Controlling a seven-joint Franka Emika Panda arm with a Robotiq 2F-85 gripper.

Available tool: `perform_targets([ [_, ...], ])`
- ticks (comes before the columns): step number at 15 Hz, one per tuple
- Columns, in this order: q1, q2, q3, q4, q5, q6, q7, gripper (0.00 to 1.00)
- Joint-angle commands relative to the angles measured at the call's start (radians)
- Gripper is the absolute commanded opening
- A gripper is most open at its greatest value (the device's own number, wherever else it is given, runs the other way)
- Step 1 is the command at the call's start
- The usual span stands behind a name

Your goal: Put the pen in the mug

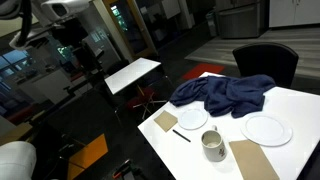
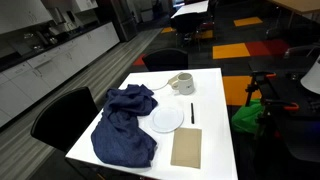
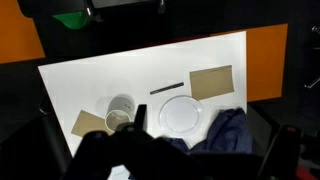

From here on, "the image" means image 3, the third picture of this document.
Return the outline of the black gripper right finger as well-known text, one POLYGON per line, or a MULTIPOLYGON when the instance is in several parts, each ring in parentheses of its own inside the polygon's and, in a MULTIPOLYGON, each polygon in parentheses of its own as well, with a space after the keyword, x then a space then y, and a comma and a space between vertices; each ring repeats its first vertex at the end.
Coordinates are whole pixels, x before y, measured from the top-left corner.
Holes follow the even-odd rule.
POLYGON ((258 179, 294 180, 301 137, 300 129, 289 125, 282 126, 263 158, 258 179))

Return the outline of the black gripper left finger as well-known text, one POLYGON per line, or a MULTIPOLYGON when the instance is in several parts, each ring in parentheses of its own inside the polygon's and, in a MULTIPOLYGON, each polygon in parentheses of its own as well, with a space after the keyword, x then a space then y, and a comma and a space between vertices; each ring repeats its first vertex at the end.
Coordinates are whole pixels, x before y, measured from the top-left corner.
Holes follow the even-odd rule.
POLYGON ((118 136, 128 136, 137 138, 146 133, 147 129, 147 105, 140 104, 137 108, 133 122, 120 124, 115 134, 118 136))

